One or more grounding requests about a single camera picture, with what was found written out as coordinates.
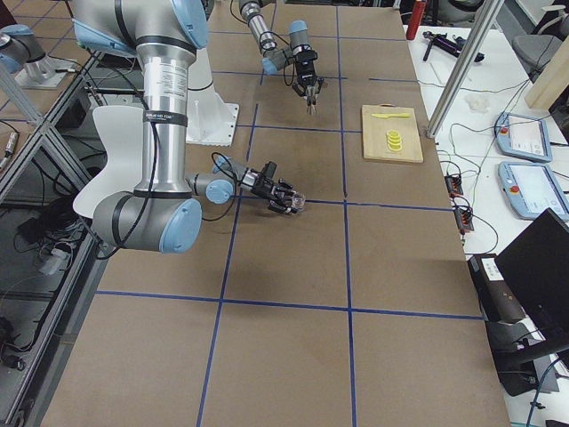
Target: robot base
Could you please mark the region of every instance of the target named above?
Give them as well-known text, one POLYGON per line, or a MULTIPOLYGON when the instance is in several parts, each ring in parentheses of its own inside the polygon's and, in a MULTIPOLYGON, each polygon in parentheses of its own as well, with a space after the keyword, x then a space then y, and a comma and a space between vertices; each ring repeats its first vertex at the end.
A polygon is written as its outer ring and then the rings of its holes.
POLYGON ((238 104, 226 104, 212 92, 202 101, 188 102, 189 116, 186 143, 230 146, 236 130, 238 104))
MULTIPOLYGON (((55 69, 67 69, 70 68, 71 65, 74 65, 72 62, 68 60, 55 60, 54 58, 50 58, 50 65, 53 65, 55 69)), ((16 83, 22 89, 45 89, 53 91, 57 89, 61 81, 65 78, 68 73, 60 72, 55 73, 50 78, 45 79, 42 83, 38 83, 35 80, 32 80, 28 72, 23 69, 18 75, 15 77, 16 83)))

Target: red bottle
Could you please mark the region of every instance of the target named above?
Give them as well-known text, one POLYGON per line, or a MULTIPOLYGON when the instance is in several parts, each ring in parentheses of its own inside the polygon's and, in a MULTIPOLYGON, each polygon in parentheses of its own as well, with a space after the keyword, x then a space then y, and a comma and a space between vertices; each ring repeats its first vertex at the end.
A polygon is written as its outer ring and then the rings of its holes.
POLYGON ((407 34, 405 35, 407 40, 414 40, 417 35, 417 28, 419 28, 421 21, 423 20, 423 13, 425 12, 425 7, 427 6, 426 0, 415 0, 413 5, 413 12, 411 13, 411 19, 409 20, 409 25, 407 26, 407 34))

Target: gray chair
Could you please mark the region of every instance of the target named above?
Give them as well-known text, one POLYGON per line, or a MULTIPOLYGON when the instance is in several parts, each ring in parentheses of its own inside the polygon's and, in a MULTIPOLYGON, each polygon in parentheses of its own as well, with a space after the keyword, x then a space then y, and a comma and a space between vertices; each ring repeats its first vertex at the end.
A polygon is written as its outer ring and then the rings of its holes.
POLYGON ((473 20, 484 0, 439 0, 438 20, 446 24, 473 20))
POLYGON ((539 75, 557 49, 563 43, 556 36, 542 34, 547 28, 559 24, 559 33, 565 37, 569 35, 569 14, 565 12, 565 7, 561 4, 546 6, 542 8, 545 12, 558 11, 559 15, 547 22, 540 28, 537 34, 516 36, 512 40, 512 48, 517 57, 523 62, 530 75, 539 75))

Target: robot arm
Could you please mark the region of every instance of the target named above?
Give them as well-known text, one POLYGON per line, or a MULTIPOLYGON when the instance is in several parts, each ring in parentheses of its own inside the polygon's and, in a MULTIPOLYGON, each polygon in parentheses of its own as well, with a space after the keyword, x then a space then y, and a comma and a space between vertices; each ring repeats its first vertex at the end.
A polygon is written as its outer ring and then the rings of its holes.
POLYGON ((188 68, 207 44, 204 7, 200 0, 76 0, 74 6, 81 44, 137 55, 144 70, 142 179, 132 193, 97 205, 93 229, 116 247, 185 252, 201 224, 184 165, 188 68))
POLYGON ((31 29, 15 24, 0 29, 0 62, 8 72, 23 68, 34 82, 42 83, 55 75, 55 64, 37 42, 31 29))
POLYGON ((212 173, 186 177, 196 195, 205 195, 215 204, 226 203, 238 185, 257 197, 268 200, 268 209, 278 214, 297 214, 304 207, 305 197, 283 179, 273 181, 276 164, 268 162, 260 171, 241 165, 232 158, 219 155, 214 159, 212 173))
POLYGON ((319 77, 314 68, 318 54, 309 43, 309 33, 303 20, 296 20, 289 27, 291 43, 283 49, 278 49, 272 31, 260 13, 260 8, 273 4, 276 0, 239 0, 241 16, 251 30, 255 42, 263 56, 262 65, 265 73, 274 75, 287 65, 294 65, 296 81, 294 91, 306 100, 307 112, 316 111, 317 96, 320 94, 324 79, 319 77))

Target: aluminum pole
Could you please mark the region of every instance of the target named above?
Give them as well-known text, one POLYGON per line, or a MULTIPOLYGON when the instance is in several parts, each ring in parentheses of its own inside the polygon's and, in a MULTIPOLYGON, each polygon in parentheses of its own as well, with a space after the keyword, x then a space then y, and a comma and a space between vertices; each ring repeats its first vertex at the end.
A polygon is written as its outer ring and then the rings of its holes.
POLYGON ((435 138, 443 121, 445 120, 448 110, 451 109, 453 105, 454 98, 461 89, 462 82, 469 73, 470 65, 477 56, 480 50, 480 46, 486 37, 486 33, 492 26, 496 15, 500 11, 501 6, 504 4, 504 0, 485 0, 482 8, 480 9, 476 21, 474 22, 474 27, 470 31, 469 39, 462 49, 461 56, 456 61, 456 65, 453 68, 453 72, 448 79, 448 83, 443 90, 440 100, 435 107, 433 116, 430 118, 429 125, 427 127, 427 136, 429 138, 435 138))

